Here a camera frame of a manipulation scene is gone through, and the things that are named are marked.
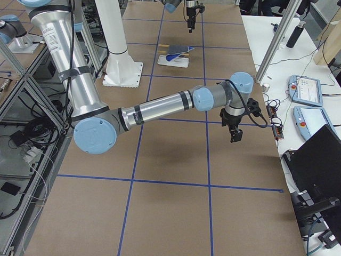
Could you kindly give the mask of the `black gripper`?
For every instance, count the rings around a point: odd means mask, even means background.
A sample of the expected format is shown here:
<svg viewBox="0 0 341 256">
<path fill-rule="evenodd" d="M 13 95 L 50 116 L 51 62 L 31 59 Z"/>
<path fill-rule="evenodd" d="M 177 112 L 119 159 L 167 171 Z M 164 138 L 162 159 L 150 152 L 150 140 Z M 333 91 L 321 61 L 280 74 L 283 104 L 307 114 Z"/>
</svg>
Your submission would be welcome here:
<svg viewBox="0 0 341 256">
<path fill-rule="evenodd" d="M 231 140 L 230 142 L 238 142 L 241 141 L 243 130 L 239 129 L 239 124 L 242 120 L 242 115 L 231 115 L 224 108 L 220 111 L 220 118 L 222 120 L 221 126 L 228 126 Z"/>
<path fill-rule="evenodd" d="M 186 7 L 186 16 L 187 16 L 187 25 L 189 33 L 192 33 L 192 30 L 195 29 L 195 18 L 197 16 L 197 7 Z"/>
</svg>

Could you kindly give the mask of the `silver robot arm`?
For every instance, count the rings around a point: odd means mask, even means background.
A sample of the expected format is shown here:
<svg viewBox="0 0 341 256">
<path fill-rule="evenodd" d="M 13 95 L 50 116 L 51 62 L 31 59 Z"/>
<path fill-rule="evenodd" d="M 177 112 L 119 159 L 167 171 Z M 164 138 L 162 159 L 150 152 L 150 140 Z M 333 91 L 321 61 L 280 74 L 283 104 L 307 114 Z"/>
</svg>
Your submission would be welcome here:
<svg viewBox="0 0 341 256">
<path fill-rule="evenodd" d="M 254 85 L 248 73 L 237 72 L 214 86 L 196 86 L 133 107 L 111 110 L 99 97 L 75 34 L 81 2 L 22 1 L 22 5 L 33 25 L 41 30 L 66 88 L 74 110 L 74 141 L 82 151 L 105 153 L 120 134 L 132 127 L 189 109 L 208 111 L 219 107 L 222 125 L 228 126 L 232 142 L 241 140 L 238 125 L 249 113 L 247 103 Z"/>
<path fill-rule="evenodd" d="M 177 7 L 183 3 L 183 18 L 187 23 L 190 34 L 195 30 L 198 14 L 203 13 L 205 10 L 205 7 L 202 4 L 199 4 L 198 1 L 163 0 L 160 2 L 169 13 L 173 13 Z"/>
</svg>

